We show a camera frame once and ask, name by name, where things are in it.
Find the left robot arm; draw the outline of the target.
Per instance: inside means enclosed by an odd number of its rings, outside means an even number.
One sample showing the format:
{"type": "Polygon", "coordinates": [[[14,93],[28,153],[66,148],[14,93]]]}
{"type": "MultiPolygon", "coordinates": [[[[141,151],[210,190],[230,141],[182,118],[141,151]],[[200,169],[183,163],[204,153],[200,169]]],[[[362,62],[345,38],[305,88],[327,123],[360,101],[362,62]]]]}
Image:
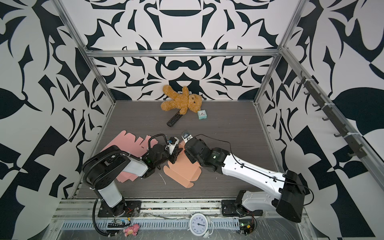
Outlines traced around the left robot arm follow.
{"type": "Polygon", "coordinates": [[[129,173],[148,178],[156,169],[160,169],[163,163],[175,163],[182,150],[179,144],[156,144],[143,156],[136,157],[113,145],[83,164],[83,184],[96,193],[109,211],[115,211],[115,215],[119,215],[125,210],[125,200],[115,183],[118,175],[129,173]]]}

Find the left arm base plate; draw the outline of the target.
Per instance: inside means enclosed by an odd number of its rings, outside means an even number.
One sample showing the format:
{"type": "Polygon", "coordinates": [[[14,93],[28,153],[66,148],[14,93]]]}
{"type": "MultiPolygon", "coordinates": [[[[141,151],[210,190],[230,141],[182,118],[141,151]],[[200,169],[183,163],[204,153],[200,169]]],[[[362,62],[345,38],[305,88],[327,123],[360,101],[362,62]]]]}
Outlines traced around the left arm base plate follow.
{"type": "Polygon", "coordinates": [[[125,201],[119,203],[115,207],[109,207],[105,201],[101,201],[101,206],[97,214],[98,218],[114,218],[114,217],[136,217],[141,211],[141,201],[125,201]]]}

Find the salmon cardboard box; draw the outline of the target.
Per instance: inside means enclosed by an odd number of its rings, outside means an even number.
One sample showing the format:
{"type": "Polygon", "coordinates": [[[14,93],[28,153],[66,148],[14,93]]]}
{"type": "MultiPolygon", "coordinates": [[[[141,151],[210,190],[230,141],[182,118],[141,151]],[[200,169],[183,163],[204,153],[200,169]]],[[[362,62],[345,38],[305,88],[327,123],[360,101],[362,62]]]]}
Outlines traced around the salmon cardboard box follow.
{"type": "Polygon", "coordinates": [[[170,161],[163,167],[164,173],[185,188],[192,188],[202,173],[198,162],[192,164],[184,153],[185,142],[180,143],[183,149],[174,164],[170,161]]]}

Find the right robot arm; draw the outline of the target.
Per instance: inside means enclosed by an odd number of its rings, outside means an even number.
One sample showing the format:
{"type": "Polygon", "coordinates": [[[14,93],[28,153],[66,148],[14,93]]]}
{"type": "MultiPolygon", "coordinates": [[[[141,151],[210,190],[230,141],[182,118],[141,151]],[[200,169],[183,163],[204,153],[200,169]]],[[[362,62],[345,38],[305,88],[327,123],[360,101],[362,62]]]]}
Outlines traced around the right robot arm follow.
{"type": "Polygon", "coordinates": [[[191,135],[184,141],[185,154],[191,163],[198,162],[210,172],[240,179],[263,190],[267,193],[266,203],[274,207],[281,217],[294,223],[302,221],[308,188],[297,173],[263,169],[238,158],[232,151],[211,149],[203,140],[191,135]]]}

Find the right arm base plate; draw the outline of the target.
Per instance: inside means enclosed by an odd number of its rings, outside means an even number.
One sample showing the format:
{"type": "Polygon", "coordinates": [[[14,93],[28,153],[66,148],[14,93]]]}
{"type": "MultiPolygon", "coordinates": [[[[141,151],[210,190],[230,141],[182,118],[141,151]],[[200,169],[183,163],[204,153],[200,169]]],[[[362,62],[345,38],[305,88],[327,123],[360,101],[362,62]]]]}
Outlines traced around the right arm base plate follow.
{"type": "Polygon", "coordinates": [[[263,210],[249,211],[235,200],[221,200],[221,213],[225,217],[259,217],[264,214],[263,210]]]}

